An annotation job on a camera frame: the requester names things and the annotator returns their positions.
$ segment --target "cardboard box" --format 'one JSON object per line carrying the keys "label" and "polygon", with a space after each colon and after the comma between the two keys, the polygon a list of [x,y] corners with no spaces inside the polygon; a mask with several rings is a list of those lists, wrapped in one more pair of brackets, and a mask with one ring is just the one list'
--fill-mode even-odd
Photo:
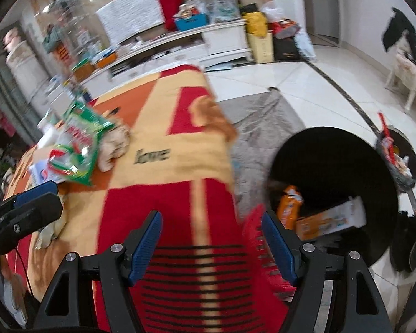
{"label": "cardboard box", "polygon": [[258,37],[251,34],[247,35],[256,63],[263,64],[266,62],[274,62],[273,34],[269,32],[266,37]]}

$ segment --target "snack package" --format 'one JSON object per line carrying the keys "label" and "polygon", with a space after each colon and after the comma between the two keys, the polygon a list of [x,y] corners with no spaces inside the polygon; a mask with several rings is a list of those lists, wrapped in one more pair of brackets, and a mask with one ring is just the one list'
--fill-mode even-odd
{"label": "snack package", "polygon": [[290,185],[283,192],[277,208],[277,217],[285,229],[294,230],[303,199],[294,185]]}
{"label": "snack package", "polygon": [[309,241],[351,227],[361,228],[365,224],[364,203],[357,196],[322,213],[298,220],[296,234],[300,240]]}
{"label": "snack package", "polygon": [[102,134],[114,124],[80,101],[63,115],[65,131],[49,157],[49,169],[69,181],[91,185]]}

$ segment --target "gray curtain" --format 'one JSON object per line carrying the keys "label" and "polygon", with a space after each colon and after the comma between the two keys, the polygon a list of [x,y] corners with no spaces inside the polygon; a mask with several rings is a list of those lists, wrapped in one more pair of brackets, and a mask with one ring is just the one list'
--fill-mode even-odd
{"label": "gray curtain", "polygon": [[0,110],[15,127],[17,134],[28,145],[36,144],[42,137],[37,129],[41,117],[28,104],[6,65],[6,52],[0,43]]}

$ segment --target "blue basket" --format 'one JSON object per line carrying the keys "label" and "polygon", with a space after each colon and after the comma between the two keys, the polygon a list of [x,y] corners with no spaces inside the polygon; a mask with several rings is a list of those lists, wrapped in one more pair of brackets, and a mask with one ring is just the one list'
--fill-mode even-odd
{"label": "blue basket", "polygon": [[176,26],[180,31],[195,29],[208,24],[207,15],[198,14],[193,15],[189,19],[176,19]]}

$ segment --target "metal screw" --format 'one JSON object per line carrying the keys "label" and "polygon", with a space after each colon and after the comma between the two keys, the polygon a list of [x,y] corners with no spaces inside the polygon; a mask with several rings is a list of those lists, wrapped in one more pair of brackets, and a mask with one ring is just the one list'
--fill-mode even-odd
{"label": "metal screw", "polygon": [[122,244],[119,244],[119,243],[113,244],[113,245],[111,246],[111,252],[113,252],[113,253],[118,253],[118,252],[120,252],[122,249],[123,249],[123,245],[122,245]]}
{"label": "metal screw", "polygon": [[352,251],[349,253],[349,257],[350,257],[351,259],[358,260],[358,259],[361,257],[361,255],[360,255],[358,252],[356,252],[356,251],[352,250]]}
{"label": "metal screw", "polygon": [[67,261],[73,261],[77,258],[77,254],[72,252],[67,254]]}
{"label": "metal screw", "polygon": [[305,243],[303,246],[302,246],[302,248],[303,248],[303,250],[305,250],[306,252],[308,252],[308,253],[311,253],[311,252],[313,252],[316,248],[314,247],[314,245],[313,244],[311,244],[311,243]]}

